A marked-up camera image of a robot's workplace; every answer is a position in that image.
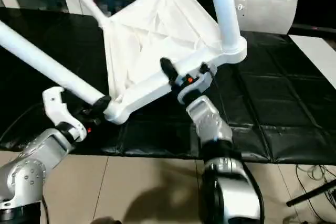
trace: black mat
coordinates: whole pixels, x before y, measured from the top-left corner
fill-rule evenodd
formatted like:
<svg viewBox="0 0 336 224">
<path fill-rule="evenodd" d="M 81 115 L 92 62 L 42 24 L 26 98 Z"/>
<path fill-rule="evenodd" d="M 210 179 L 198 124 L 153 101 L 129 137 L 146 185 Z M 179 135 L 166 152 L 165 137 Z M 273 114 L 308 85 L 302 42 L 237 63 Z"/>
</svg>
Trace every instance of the black mat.
<svg viewBox="0 0 336 224">
<path fill-rule="evenodd" d="M 92 17 L 0 8 L 0 20 L 108 93 L 102 32 Z M 288 36 L 243 36 L 246 60 L 221 66 L 216 76 L 244 160 L 336 165 L 335 89 Z M 41 93 L 55 84 L 1 47 L 0 54 L 0 148 L 19 151 L 52 126 Z M 214 85 L 206 94 L 220 109 Z M 82 105 L 70 94 L 65 99 L 71 110 Z M 170 94 L 124 125 L 102 124 L 75 153 L 200 158 L 195 129 Z"/>
</svg>

